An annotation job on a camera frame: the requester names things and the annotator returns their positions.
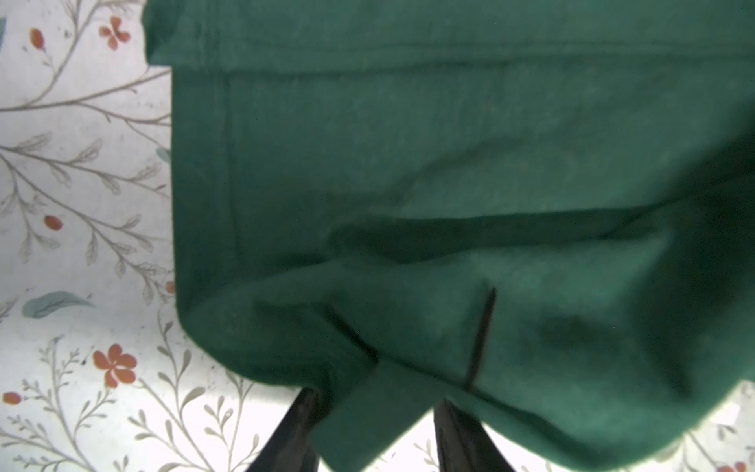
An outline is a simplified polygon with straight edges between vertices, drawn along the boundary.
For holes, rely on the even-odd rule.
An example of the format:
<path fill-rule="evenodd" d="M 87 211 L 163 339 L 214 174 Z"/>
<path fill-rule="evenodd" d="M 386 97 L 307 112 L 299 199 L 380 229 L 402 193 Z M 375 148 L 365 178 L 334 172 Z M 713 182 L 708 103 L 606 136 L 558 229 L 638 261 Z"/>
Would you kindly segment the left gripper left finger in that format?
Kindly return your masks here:
<path fill-rule="evenodd" d="M 302 389 L 247 472 L 317 472 L 308 434 L 318 420 L 318 394 Z"/>

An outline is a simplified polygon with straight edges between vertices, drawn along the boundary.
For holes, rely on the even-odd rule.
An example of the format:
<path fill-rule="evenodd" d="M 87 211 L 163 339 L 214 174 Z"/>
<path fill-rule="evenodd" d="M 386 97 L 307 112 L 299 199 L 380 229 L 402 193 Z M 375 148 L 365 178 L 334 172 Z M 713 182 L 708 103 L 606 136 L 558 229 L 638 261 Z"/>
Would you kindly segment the green t-shirt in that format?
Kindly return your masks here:
<path fill-rule="evenodd" d="M 581 471 L 754 377 L 750 1 L 151 1 L 176 309 L 359 471 L 449 401 Z"/>

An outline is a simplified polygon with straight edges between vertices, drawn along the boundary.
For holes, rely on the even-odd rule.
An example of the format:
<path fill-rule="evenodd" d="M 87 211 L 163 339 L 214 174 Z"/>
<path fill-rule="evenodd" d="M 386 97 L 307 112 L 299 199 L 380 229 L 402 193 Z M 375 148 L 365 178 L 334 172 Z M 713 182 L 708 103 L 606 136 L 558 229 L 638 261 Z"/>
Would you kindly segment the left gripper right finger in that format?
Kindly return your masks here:
<path fill-rule="evenodd" d="M 434 408 L 440 472 L 514 472 L 477 419 L 443 401 Z"/>

